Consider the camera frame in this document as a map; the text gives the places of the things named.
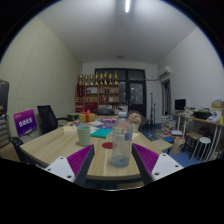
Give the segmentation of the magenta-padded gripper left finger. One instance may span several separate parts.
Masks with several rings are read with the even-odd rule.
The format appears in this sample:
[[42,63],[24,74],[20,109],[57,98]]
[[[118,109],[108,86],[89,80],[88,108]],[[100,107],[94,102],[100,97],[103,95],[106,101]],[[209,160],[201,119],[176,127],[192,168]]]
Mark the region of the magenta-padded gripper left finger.
[[94,145],[89,145],[69,157],[58,157],[45,171],[83,186],[94,155]]

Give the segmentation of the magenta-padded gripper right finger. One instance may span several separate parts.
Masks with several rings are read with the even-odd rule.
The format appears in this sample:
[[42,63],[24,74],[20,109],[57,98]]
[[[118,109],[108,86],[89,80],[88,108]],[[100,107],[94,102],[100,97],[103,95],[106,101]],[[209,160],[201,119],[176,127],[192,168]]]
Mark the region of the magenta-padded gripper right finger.
[[182,169],[182,166],[167,153],[157,153],[133,143],[132,155],[145,185],[164,178]]

